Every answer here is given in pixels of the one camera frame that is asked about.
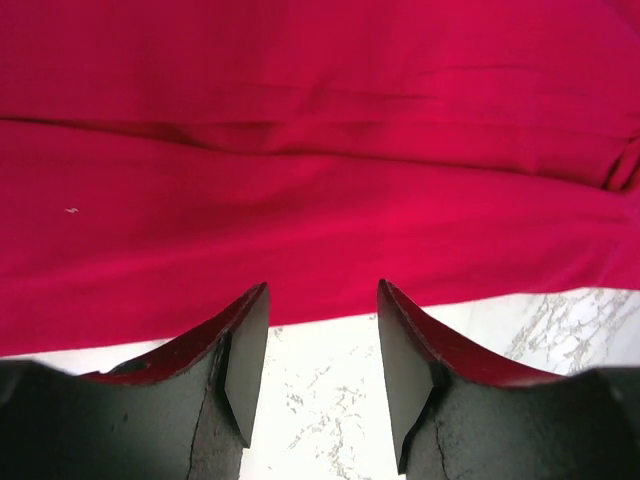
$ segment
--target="marble floor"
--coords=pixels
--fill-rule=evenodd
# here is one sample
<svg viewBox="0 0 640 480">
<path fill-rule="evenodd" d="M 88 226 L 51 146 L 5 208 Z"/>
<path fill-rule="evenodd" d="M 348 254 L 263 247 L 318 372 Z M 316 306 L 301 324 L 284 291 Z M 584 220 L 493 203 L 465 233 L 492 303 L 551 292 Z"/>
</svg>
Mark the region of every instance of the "marble floor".
<svg viewBox="0 0 640 480">
<path fill-rule="evenodd" d="M 640 292 L 581 289 L 425 308 L 485 347 L 561 374 L 640 365 Z M 162 341 L 31 355 L 107 371 Z M 396 480 L 374 314 L 269 332 L 243 480 Z"/>
</svg>

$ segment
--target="white marble floor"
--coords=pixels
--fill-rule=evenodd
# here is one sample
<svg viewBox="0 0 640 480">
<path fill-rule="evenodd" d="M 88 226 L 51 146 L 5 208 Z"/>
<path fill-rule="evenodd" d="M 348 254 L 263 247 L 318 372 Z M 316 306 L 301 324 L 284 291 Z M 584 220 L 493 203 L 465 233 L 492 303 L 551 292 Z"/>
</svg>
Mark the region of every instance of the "white marble floor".
<svg viewBox="0 0 640 480">
<path fill-rule="evenodd" d="M 514 360 L 569 374 L 640 365 L 640 292 L 581 289 L 429 307 Z M 108 370 L 160 342 L 35 355 L 72 372 Z M 396 480 L 375 315 L 269 333 L 243 480 Z"/>
</svg>

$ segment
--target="red fabric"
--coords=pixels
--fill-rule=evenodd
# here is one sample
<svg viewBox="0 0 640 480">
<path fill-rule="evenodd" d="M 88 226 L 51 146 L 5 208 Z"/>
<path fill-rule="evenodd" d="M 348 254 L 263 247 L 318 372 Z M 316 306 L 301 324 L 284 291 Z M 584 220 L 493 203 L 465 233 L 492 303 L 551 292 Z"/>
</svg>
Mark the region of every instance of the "red fabric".
<svg viewBox="0 0 640 480">
<path fill-rule="evenodd" d="M 640 288 L 639 5 L 0 0 L 0 354 Z"/>
</svg>

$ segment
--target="floor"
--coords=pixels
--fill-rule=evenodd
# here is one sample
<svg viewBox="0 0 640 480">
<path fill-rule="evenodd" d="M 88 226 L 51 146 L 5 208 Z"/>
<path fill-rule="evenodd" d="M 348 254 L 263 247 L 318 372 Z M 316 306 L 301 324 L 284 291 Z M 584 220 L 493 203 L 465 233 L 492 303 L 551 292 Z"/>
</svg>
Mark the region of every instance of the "floor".
<svg viewBox="0 0 640 480">
<path fill-rule="evenodd" d="M 640 365 L 640 292 L 581 289 L 426 308 L 476 342 L 561 374 Z M 109 370 L 161 341 L 34 355 Z M 272 328 L 243 480 L 396 480 L 375 315 Z"/>
</svg>

